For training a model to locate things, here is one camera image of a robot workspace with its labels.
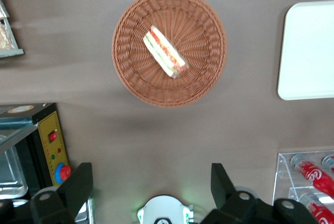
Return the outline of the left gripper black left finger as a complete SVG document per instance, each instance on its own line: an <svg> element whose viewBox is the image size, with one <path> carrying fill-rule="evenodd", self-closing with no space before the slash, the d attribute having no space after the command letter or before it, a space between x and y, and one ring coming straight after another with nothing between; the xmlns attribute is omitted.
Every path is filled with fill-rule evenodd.
<svg viewBox="0 0 334 224"><path fill-rule="evenodd" d="M1 223L75 223L92 190L92 164L81 163L56 190L44 188L18 207L1 200Z"/></svg>

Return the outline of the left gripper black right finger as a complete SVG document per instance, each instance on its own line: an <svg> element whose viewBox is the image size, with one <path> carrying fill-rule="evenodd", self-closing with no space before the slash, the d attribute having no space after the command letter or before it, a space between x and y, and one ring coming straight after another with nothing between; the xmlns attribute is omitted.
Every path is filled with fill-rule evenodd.
<svg viewBox="0 0 334 224"><path fill-rule="evenodd" d="M220 163L211 165L211 194L216 208L201 223L318 223L297 201L280 198L269 205L247 191L238 191Z"/></svg>

